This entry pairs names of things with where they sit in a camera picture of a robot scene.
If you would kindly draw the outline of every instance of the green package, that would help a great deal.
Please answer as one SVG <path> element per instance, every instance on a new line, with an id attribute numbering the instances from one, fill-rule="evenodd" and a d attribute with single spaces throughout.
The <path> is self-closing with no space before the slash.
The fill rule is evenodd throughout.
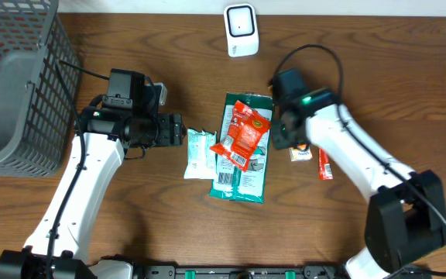
<path id="1" fill-rule="evenodd" d="M 228 93 L 221 122 L 220 141 L 227 133 L 232 120 L 232 109 L 237 101 L 243 102 L 256 110 L 260 115 L 271 120 L 273 115 L 273 100 L 268 96 Z M 216 158 L 216 174 L 209 195 L 213 198 L 223 198 L 232 201 L 264 202 L 264 184 L 268 166 L 270 131 L 262 135 L 258 147 L 250 158 L 249 169 L 239 170 L 223 156 Z"/>

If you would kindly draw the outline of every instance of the wooden table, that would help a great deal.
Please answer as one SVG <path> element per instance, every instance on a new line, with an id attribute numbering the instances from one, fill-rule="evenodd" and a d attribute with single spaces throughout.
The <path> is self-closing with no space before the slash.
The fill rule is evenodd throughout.
<path id="1" fill-rule="evenodd" d="M 220 128 L 226 92 L 268 95 L 289 51 L 331 47 L 344 63 L 345 102 L 359 124 L 399 160 L 435 171 L 446 194 L 446 19 L 259 16 L 259 52 L 232 59 L 221 15 L 60 17 L 88 70 L 148 74 L 168 88 L 163 112 L 210 131 Z M 336 87 L 335 65 L 319 50 L 287 66 L 299 67 L 313 88 Z M 77 107 L 107 86 L 85 75 Z M 334 180 L 319 181 L 317 154 L 303 163 L 291 163 L 285 150 L 269 158 L 264 205 L 209 198 L 210 181 L 184 180 L 187 146 L 124 162 L 98 214 L 91 262 L 121 253 L 144 263 L 302 265 L 343 262 L 363 248 L 367 205 L 335 165 Z M 61 174 L 0 177 L 0 253 L 21 249 Z M 446 270 L 446 247 L 421 263 Z"/>

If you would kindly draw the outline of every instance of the barcode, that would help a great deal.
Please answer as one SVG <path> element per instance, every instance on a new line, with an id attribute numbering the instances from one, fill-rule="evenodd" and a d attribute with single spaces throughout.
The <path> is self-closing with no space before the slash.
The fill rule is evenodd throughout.
<path id="1" fill-rule="evenodd" d="M 324 175 L 327 177 L 333 176 L 333 174 L 331 173 L 330 164 L 324 165 Z"/>
<path id="2" fill-rule="evenodd" d="M 237 153 L 232 153 L 230 156 L 232 160 L 234 160 L 237 164 L 244 166 L 247 161 L 244 157 L 238 155 Z"/>
<path id="3" fill-rule="evenodd" d="M 225 139 L 223 139 L 223 141 L 221 142 L 221 145 L 223 145 L 226 150 L 231 150 L 232 144 L 233 138 L 231 136 L 226 136 Z"/>
<path id="4" fill-rule="evenodd" d="M 218 175 L 218 183 L 232 185 L 233 174 L 220 173 Z"/>

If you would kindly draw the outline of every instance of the gray plastic basket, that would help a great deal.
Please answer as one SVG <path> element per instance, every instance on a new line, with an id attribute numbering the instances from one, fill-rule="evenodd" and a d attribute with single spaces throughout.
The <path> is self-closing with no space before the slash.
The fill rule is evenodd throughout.
<path id="1" fill-rule="evenodd" d="M 78 65 L 57 1 L 0 0 L 0 175 L 53 174 L 63 159 L 70 106 L 54 71 Z M 80 73 L 60 67 L 75 96 Z"/>

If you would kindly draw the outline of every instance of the red snack bag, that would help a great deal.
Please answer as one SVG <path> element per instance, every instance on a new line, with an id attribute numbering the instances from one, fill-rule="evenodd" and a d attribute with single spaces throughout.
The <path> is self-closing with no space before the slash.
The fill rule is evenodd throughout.
<path id="1" fill-rule="evenodd" d="M 271 123 L 240 101 L 235 103 L 232 112 L 227 136 L 210 149 L 230 160 L 240 170 L 247 171 L 249 159 Z"/>
<path id="2" fill-rule="evenodd" d="M 328 155 L 321 148 L 319 149 L 319 179 L 331 180 L 333 174 L 331 173 L 330 160 Z"/>

